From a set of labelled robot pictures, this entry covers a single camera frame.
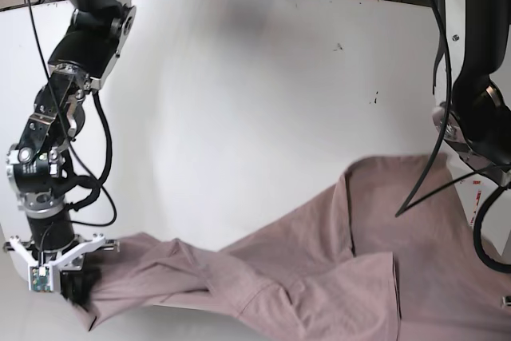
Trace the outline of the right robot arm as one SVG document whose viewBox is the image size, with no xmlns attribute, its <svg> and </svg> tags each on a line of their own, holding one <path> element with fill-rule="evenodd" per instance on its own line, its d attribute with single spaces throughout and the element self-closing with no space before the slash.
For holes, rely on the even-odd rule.
<svg viewBox="0 0 511 341">
<path fill-rule="evenodd" d="M 85 123 L 84 101 L 100 104 L 99 93 L 111 73 L 133 26 L 132 0 L 70 0 L 74 11 L 69 28 L 49 58 L 46 83 L 22 135 L 6 155 L 6 175 L 25 214 L 29 240 L 12 236 L 4 245 L 27 265 L 28 284 L 37 293 L 58 293 L 84 307 L 101 271 L 88 256 L 113 250 L 117 242 L 103 235 L 85 240 L 70 216 L 105 193 L 113 150 L 105 150 L 100 175 L 74 170 L 80 158 L 73 142 Z"/>
</svg>

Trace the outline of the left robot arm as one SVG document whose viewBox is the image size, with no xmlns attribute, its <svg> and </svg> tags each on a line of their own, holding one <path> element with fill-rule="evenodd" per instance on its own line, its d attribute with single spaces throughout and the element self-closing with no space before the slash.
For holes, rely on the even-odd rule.
<svg viewBox="0 0 511 341">
<path fill-rule="evenodd" d="M 441 145 L 447 144 L 473 175 L 484 176 L 497 186 L 477 211 L 473 247 L 486 267 L 508 274 L 508 264 L 486 253 L 481 229 L 493 203 L 510 188 L 510 108 L 491 79 L 505 59 L 510 0 L 429 1 L 439 32 L 433 75 L 438 139 L 397 214 L 401 216 L 422 202 L 415 195 Z"/>
</svg>

